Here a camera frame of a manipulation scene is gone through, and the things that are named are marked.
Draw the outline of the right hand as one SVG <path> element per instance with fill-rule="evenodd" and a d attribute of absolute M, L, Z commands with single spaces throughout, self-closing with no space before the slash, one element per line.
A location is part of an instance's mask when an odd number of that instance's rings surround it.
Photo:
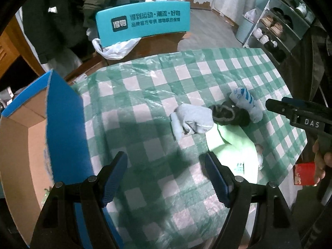
<path fill-rule="evenodd" d="M 320 146 L 318 143 L 318 140 L 315 141 L 313 147 L 312 147 L 312 151 L 315 154 L 315 159 L 314 159 L 314 163 L 315 163 L 315 174 L 314 174 L 314 186 L 317 186 L 319 184 L 319 182 L 325 178 L 325 161 L 321 155 L 320 152 Z"/>

